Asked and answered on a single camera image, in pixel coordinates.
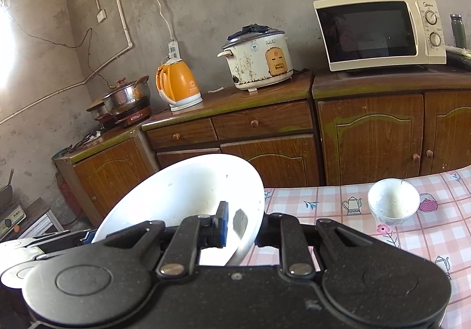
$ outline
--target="orange kettle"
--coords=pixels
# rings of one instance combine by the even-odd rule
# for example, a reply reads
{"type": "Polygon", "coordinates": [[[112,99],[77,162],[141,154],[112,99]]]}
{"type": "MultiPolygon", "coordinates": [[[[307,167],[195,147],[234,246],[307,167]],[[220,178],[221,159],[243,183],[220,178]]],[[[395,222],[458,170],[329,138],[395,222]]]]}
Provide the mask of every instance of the orange kettle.
{"type": "Polygon", "coordinates": [[[159,95],[171,111],[178,111],[201,102],[200,90],[191,70],[181,58],[169,59],[155,75],[159,95]]]}

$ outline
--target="pink checkered tablecloth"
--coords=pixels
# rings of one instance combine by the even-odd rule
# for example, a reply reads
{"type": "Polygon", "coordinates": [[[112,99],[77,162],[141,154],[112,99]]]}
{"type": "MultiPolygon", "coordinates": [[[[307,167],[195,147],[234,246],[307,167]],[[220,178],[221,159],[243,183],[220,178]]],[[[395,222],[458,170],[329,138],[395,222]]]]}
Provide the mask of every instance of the pink checkered tablecloth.
{"type": "MultiPolygon", "coordinates": [[[[417,213],[401,226],[380,226],[368,208],[371,184],[265,190],[265,212],[314,224],[328,217],[390,245],[422,256],[448,275],[452,295],[442,327],[471,328],[471,166],[406,179],[420,193],[417,213]]],[[[279,264],[278,250],[252,247],[242,265],[279,264]]]]}

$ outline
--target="green thermos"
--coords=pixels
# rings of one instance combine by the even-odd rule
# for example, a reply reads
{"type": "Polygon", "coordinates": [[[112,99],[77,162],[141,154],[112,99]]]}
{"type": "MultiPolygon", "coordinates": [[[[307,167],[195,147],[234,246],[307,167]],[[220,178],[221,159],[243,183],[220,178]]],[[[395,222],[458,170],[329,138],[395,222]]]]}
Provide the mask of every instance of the green thermos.
{"type": "Polygon", "coordinates": [[[453,38],[455,39],[455,46],[461,49],[467,49],[465,25],[460,14],[450,14],[451,30],[453,30],[453,38]]]}

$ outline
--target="white microwave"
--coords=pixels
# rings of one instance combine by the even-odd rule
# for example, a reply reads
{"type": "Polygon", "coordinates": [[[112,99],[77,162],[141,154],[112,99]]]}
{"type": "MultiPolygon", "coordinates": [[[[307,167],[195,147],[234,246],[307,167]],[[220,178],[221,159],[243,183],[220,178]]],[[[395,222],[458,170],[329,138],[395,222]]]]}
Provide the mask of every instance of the white microwave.
{"type": "Polygon", "coordinates": [[[331,71],[447,62],[435,0],[319,0],[314,8],[331,71]]]}

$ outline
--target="large white bowl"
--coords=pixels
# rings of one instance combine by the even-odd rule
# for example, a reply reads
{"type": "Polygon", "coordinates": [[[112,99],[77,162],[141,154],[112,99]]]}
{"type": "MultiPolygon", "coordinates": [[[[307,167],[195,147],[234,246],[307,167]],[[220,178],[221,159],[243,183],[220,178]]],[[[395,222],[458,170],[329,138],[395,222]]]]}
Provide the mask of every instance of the large white bowl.
{"type": "Polygon", "coordinates": [[[232,155],[193,157],[144,180],[106,216],[93,242],[146,220],[174,226],[187,216],[214,215],[220,201],[229,206],[227,244],[203,249],[200,264],[239,265],[260,229],[265,193],[255,168],[232,155]]]}
{"type": "Polygon", "coordinates": [[[420,196],[415,187],[402,179],[383,179],[368,191],[373,218],[386,225],[399,225],[419,209],[420,196]]]}

